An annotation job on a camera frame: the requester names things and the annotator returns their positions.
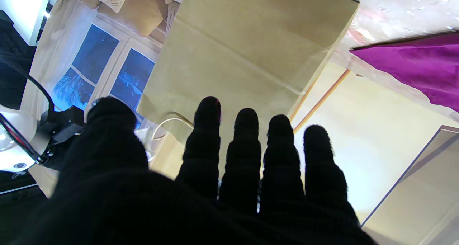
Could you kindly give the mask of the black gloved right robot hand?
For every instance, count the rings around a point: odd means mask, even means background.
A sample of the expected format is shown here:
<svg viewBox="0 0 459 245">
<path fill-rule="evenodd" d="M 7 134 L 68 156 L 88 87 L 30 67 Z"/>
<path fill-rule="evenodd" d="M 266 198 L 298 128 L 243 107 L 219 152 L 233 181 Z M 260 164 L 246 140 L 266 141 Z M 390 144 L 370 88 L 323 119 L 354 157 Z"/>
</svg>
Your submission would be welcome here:
<svg viewBox="0 0 459 245">
<path fill-rule="evenodd" d="M 36 47 L 29 46 L 13 20 L 0 11 L 0 103 L 10 109 L 20 109 Z"/>
</svg>

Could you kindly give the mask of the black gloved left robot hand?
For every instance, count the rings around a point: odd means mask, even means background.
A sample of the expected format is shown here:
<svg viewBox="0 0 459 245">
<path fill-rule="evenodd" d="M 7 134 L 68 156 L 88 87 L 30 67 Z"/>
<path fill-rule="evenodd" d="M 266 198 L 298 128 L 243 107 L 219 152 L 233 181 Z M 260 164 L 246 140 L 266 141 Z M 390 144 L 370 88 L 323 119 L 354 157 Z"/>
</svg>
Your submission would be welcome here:
<svg viewBox="0 0 459 245">
<path fill-rule="evenodd" d="M 326 130 L 304 133 L 305 183 L 287 116 L 262 153 L 253 109 L 239 111 L 219 179 L 220 102 L 202 99 L 172 180 L 149 169 L 122 101 L 100 98 L 63 157 L 54 192 L 17 245 L 373 245 L 348 201 Z"/>
</svg>

